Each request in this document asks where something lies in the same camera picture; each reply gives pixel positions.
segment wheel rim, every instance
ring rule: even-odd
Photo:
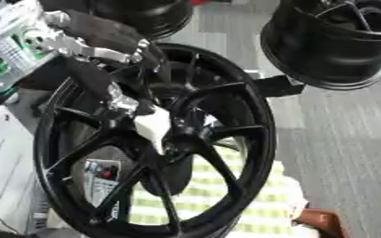
[[[55,93],[38,126],[34,143],[35,168],[40,184],[49,197],[52,207],[76,230],[91,237],[129,238],[150,235],[154,237],[207,237],[229,227],[249,203],[255,199],[268,177],[275,150],[274,122],[267,102],[258,96],[249,76],[230,61],[205,50],[174,44],[160,45],[160,47],[172,61],[173,78],[179,78],[174,84],[182,85],[181,89],[185,92],[185,96],[182,92],[180,97],[174,99],[174,103],[171,103],[170,106],[170,111],[175,115],[175,118],[181,119],[172,121],[171,135],[166,137],[165,141],[165,143],[173,145],[175,152],[171,153],[170,157],[167,155],[160,161],[163,161],[164,165],[172,165],[179,163],[180,158],[188,158],[190,154],[200,154],[226,181],[228,193],[220,202],[201,215],[180,220],[170,198],[169,184],[166,184],[163,179],[166,174],[157,169],[160,166],[159,162],[154,163],[154,160],[149,162],[149,160],[143,159],[147,162],[142,161],[144,164],[140,164],[138,162],[140,160],[136,159],[134,168],[129,171],[129,175],[133,179],[125,178],[124,183],[120,182],[112,194],[127,191],[123,188],[128,186],[121,184],[128,185],[131,181],[139,182],[142,178],[138,178],[137,175],[144,169],[145,173],[150,173],[152,179],[159,185],[169,223],[162,226],[141,226],[130,224],[124,220],[107,220],[108,212],[115,197],[112,199],[109,195],[100,206],[94,207],[85,198],[77,197],[68,188],[73,184],[71,170],[74,159],[82,158],[94,149],[106,145],[122,146],[122,150],[130,154],[130,157],[141,155],[142,158],[154,158],[157,155],[152,149],[149,149],[143,139],[140,139],[131,130],[125,129],[123,119],[118,118],[118,124],[113,119],[109,123],[105,121],[108,118],[97,120],[93,115],[68,109],[67,107],[71,106],[74,99],[82,94],[82,89],[68,80]],[[195,78],[198,80],[190,82],[190,79]],[[146,81],[149,81],[149,86],[152,88],[151,93],[156,95],[155,98],[161,95],[157,91],[164,88],[163,85],[155,82],[152,78]],[[222,105],[223,108],[218,109],[217,105]],[[203,109],[205,115],[214,115],[221,122],[221,126],[202,126],[201,129],[196,129],[200,125],[195,124],[197,120],[194,118],[195,115],[197,117],[197,113],[194,113],[192,108],[198,107]],[[230,116],[230,112],[237,112],[239,115]],[[67,122],[69,119],[94,128],[105,129],[98,130],[94,134],[95,136],[87,139],[72,155],[66,155],[66,159],[61,159],[62,155],[57,152],[60,150],[58,145],[59,132],[62,129],[60,122]],[[108,128],[111,129],[111,133],[105,134],[108,132]],[[104,134],[102,133],[107,137],[111,135],[110,139],[103,140],[102,135]],[[223,158],[213,149],[215,141],[229,137],[243,138],[247,150],[245,165],[239,178],[235,178],[227,165],[223,163]],[[134,148],[131,148],[133,147],[132,143],[136,143],[134,147],[143,146],[143,150],[135,154]],[[152,156],[143,156],[147,153],[144,152],[144,149]]]

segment gray carpet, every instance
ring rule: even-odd
[[[165,41],[205,47],[247,70],[278,74],[258,40],[278,1],[253,2],[197,8],[190,25]],[[301,96],[270,103],[279,133],[276,159],[301,182],[311,206],[336,211],[351,237],[381,238],[381,81],[352,92],[307,87]],[[19,107],[34,128],[28,110]]]

